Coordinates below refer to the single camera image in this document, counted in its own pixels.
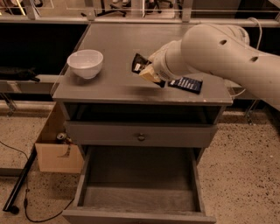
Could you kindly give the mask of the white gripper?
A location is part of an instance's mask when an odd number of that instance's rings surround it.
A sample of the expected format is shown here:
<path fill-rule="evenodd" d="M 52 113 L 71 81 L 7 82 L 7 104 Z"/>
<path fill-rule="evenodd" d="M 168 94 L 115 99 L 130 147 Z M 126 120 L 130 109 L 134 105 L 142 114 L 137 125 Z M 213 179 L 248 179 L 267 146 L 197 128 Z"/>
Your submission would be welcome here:
<path fill-rule="evenodd" d="M 139 75 L 147 81 L 160 82 L 161 80 L 177 80 L 188 74 L 197 74 L 200 70 L 188 59 L 188 57 L 196 56 L 197 50 L 196 44 L 183 39 L 173 40 L 149 56 L 151 65 L 148 65 Z"/>

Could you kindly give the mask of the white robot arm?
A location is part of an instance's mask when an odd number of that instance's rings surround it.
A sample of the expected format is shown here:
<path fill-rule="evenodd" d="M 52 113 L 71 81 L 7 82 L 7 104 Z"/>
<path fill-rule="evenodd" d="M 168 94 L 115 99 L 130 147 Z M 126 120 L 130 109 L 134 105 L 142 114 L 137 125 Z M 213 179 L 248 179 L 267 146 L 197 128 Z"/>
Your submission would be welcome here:
<path fill-rule="evenodd" d="M 280 57 L 249 45 L 249 35 L 237 25 L 198 24 L 149 57 L 140 72 L 147 81 L 175 81 L 206 73 L 239 84 L 252 95 L 280 109 Z"/>

